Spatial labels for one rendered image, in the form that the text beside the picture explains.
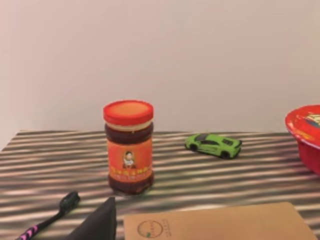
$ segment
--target jar lid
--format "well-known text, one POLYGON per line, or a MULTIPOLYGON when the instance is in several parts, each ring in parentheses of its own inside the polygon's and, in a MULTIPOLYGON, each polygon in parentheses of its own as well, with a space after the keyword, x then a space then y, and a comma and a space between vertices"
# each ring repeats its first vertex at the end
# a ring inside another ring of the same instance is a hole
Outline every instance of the jar lid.
POLYGON ((293 110, 285 117, 285 125, 294 137, 320 149, 320 105, 293 110))
POLYGON ((134 126, 151 121, 154 108, 140 100, 115 101, 103 108, 103 118, 109 124, 134 126))

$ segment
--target striped surface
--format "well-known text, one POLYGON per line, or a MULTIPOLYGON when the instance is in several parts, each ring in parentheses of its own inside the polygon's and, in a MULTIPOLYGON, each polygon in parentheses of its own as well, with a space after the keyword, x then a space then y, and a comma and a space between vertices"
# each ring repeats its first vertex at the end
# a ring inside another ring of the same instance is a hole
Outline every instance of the striped surface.
MULTIPOLYGON (((286 133, 222 133, 243 140, 237 159, 184 149, 190 134, 154 134, 156 183, 146 195, 117 197, 117 240, 126 214, 289 201, 320 236, 320 178, 299 161, 286 133)), ((35 239, 59 240, 103 203, 107 183, 103 132, 22 131, 0 153, 0 239, 13 240, 56 213, 76 190, 79 207, 35 239)))

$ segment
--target white wall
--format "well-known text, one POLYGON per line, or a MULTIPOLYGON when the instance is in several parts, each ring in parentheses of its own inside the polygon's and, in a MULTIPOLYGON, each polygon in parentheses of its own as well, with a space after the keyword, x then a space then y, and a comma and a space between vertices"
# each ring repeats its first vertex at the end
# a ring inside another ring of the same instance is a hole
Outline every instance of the white wall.
POLYGON ((318 0, 0 2, 1 133, 99 130, 122 98, 157 130, 284 131, 319 103, 318 0))

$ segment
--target brown box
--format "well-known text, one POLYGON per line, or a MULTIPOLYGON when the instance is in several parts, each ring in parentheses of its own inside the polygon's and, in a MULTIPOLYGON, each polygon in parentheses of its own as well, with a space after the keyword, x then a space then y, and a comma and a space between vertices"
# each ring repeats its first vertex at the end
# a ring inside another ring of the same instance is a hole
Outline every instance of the brown box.
POLYGON ((134 214, 125 240, 317 240, 290 203, 134 214))

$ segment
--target green toy car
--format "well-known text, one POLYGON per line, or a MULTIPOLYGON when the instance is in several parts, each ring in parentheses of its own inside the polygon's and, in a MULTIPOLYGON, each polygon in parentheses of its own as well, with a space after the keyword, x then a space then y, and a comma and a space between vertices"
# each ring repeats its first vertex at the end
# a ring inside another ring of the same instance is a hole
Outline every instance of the green toy car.
POLYGON ((210 154, 223 159, 234 159, 241 150, 242 141, 215 135, 201 133, 189 136, 185 140, 185 148, 194 152, 210 154))

